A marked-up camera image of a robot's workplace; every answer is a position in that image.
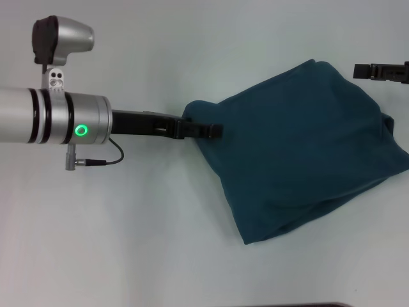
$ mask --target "green light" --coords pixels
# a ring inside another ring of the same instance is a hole
[[[75,128],[75,134],[78,136],[85,136],[88,133],[88,127],[85,125],[78,125]]]

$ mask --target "black bracket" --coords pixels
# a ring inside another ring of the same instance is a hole
[[[355,64],[354,79],[370,79],[377,81],[394,81],[409,83],[409,62],[404,65],[389,64]]]
[[[172,139],[221,138],[222,125],[204,125],[154,112],[112,111],[112,134],[164,136]]]

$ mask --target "teal fabric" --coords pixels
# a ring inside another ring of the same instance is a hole
[[[219,104],[193,101],[183,117],[224,125],[222,139],[197,143],[245,244],[288,233],[409,169],[393,119],[325,62]]]

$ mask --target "white background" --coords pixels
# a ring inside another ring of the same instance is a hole
[[[409,61],[409,2],[4,0],[0,84],[38,88],[31,27],[92,26],[66,88],[115,109],[181,115],[314,58]],[[409,86],[357,81],[409,150]],[[408,306],[409,173],[289,235],[244,246],[192,140],[116,136],[125,160],[67,172],[65,146],[0,145],[0,306]],[[110,144],[79,157],[115,159]]]

